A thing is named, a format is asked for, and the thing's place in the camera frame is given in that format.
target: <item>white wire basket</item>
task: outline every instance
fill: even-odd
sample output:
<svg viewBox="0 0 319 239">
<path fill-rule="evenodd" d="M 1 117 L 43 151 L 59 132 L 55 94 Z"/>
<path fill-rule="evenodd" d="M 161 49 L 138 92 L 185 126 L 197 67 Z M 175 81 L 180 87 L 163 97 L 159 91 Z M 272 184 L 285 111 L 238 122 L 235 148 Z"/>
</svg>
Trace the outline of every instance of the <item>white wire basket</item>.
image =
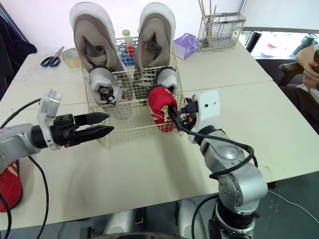
<svg viewBox="0 0 319 239">
<path fill-rule="evenodd" d="M 138 43 L 137 37 L 133 38 L 133 43 L 134 48 L 136 49 Z M 127 102 L 116 103 L 115 105 L 98 105 L 95 103 L 90 89 L 89 73 L 82 67 L 89 112 L 109 114 L 110 117 L 103 121 L 102 124 L 114 126 L 114 130 L 107 136 L 99 139 L 99 141 L 105 147 L 109 148 L 110 146 L 121 142 L 165 134 L 165 132 L 160 130 L 160 127 L 164 127 L 166 130 L 171 129 L 173 132 L 176 132 L 175 124 L 172 122 L 167 122 L 165 124 L 154 123 L 147 102 L 148 86 L 155 85 L 157 72 L 164 66 L 146 68 L 142 73 L 138 73 L 135 71 L 134 57 L 132 56 L 131 51 L 127 51 L 124 38 L 116 39 L 116 45 L 121 60 L 123 64 L 126 65 L 127 70 L 113 72 L 113 75 L 115 76 L 118 85 L 123 89 L 128 100 Z M 169 66 L 173 67 L 177 72 L 177 93 L 174 97 L 177 101 L 179 110 L 184 104 L 184 96 L 173 44 L 171 45 Z"/>
<path fill-rule="evenodd" d="M 201 50 L 235 47 L 246 18 L 239 12 L 216 13 L 201 19 L 198 42 Z"/>
</svg>

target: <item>green bottle cap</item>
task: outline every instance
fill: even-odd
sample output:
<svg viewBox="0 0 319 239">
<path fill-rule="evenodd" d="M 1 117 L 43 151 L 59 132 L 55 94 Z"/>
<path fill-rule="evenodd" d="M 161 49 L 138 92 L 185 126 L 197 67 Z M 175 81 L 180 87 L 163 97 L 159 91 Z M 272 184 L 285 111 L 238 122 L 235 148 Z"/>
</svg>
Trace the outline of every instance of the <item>green bottle cap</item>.
<svg viewBox="0 0 319 239">
<path fill-rule="evenodd" d="M 125 29 L 122 31 L 123 36 L 129 36 L 131 33 L 129 30 Z"/>
</svg>

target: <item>blue scissors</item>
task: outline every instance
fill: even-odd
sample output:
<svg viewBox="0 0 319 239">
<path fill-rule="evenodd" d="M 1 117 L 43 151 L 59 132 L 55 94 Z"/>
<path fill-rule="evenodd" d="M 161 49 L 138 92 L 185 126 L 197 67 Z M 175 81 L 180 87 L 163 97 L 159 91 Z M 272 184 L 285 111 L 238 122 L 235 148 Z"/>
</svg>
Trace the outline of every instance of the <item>blue scissors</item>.
<svg viewBox="0 0 319 239">
<path fill-rule="evenodd" d="M 47 67 L 47 66 L 50 66 L 50 67 L 55 67 L 57 65 L 60 64 L 60 55 L 62 53 L 64 49 L 64 46 L 62 46 L 54 56 L 49 56 L 47 58 L 45 58 L 41 63 L 40 63 L 40 66 L 43 66 L 43 67 Z"/>
</svg>

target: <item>hand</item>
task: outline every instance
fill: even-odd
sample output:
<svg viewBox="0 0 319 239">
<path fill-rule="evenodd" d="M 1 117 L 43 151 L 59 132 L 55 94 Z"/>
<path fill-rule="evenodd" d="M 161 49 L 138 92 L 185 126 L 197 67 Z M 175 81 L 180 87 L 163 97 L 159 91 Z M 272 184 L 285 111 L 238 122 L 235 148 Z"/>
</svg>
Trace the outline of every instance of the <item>hand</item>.
<svg viewBox="0 0 319 239">
<path fill-rule="evenodd" d="M 316 88 L 319 85 L 319 74 L 313 70 L 317 65 L 315 61 L 309 61 L 304 68 L 303 83 L 308 88 Z"/>
</svg>

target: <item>floor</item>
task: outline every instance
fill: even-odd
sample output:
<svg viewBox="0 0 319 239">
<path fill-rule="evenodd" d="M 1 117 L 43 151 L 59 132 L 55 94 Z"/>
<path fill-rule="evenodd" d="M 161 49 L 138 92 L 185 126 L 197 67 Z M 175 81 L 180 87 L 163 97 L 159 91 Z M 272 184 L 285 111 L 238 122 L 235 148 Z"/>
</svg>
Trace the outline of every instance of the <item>floor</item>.
<svg viewBox="0 0 319 239">
<path fill-rule="evenodd" d="M 278 182 L 274 192 L 289 201 L 306 208 L 312 215 L 319 219 L 319 172 L 290 178 Z M 193 198 L 198 204 L 205 197 Z M 211 217 L 215 202 L 207 202 L 200 210 L 203 221 Z M 146 231 L 177 234 L 175 225 L 175 202 L 154 205 L 147 208 Z M 268 193 L 260 201 L 257 211 L 260 218 L 256 220 L 254 230 L 255 239 L 314 239 L 319 238 L 319 226 L 300 208 L 288 204 L 281 198 Z M 93 217 L 82 221 L 65 223 L 59 239 L 82 239 L 84 229 L 94 226 L 96 235 L 100 235 L 109 215 Z M 44 239 L 57 239 L 62 223 L 47 225 L 43 231 Z M 13 229 L 9 239 L 34 239 L 40 229 L 38 227 Z"/>
</svg>

